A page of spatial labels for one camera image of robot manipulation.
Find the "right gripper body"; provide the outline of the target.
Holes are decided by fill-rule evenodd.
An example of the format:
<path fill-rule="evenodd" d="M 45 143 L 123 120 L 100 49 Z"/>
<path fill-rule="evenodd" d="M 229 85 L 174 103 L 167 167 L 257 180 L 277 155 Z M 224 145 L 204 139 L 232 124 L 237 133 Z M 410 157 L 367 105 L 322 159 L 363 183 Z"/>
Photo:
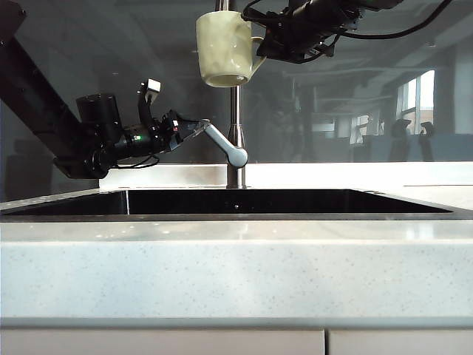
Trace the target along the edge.
<path fill-rule="evenodd" d="M 293 64 L 302 64 L 325 55 L 332 57 L 335 44 L 324 41 L 337 28 L 336 11 L 329 7 L 287 8 L 285 13 L 268 11 L 272 22 L 266 25 L 265 36 L 278 44 L 276 58 Z"/>

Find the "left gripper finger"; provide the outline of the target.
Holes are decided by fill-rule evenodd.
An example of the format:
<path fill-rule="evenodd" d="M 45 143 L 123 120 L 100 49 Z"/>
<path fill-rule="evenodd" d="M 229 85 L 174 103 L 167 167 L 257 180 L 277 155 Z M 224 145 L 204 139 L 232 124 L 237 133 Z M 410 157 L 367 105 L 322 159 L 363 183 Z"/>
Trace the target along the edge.
<path fill-rule="evenodd" d="M 211 122 L 208 119 L 201 119 L 198 121 L 189 119 L 179 120 L 180 142 L 182 143 L 190 138 L 196 137 L 200 133 L 204 132 L 210 124 Z"/>

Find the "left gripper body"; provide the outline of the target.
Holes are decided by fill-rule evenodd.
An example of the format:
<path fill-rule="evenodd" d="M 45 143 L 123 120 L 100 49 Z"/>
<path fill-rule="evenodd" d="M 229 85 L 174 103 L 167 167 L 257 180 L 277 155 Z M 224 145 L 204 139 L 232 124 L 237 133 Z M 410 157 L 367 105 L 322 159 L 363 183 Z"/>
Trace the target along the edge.
<path fill-rule="evenodd" d="M 171 109 L 158 118 L 152 118 L 152 127 L 150 131 L 151 137 L 151 153 L 163 154 L 175 150 L 181 143 L 182 139 L 177 138 L 179 133 L 179 120 L 181 119 L 177 111 Z"/>

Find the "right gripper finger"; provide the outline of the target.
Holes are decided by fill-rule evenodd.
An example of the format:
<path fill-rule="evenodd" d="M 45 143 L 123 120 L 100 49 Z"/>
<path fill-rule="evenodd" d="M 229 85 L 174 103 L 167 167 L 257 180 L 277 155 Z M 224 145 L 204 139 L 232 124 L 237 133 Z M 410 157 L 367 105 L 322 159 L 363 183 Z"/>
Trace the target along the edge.
<path fill-rule="evenodd" d="M 265 36 L 256 50 L 259 57 L 276 58 L 278 55 L 278 44 L 276 44 L 271 36 Z"/>
<path fill-rule="evenodd" d="M 262 26 L 266 26 L 272 22 L 272 18 L 268 16 L 267 13 L 262 13 L 251 7 L 245 8 L 241 15 L 245 21 L 252 21 L 254 23 L 261 24 Z"/>

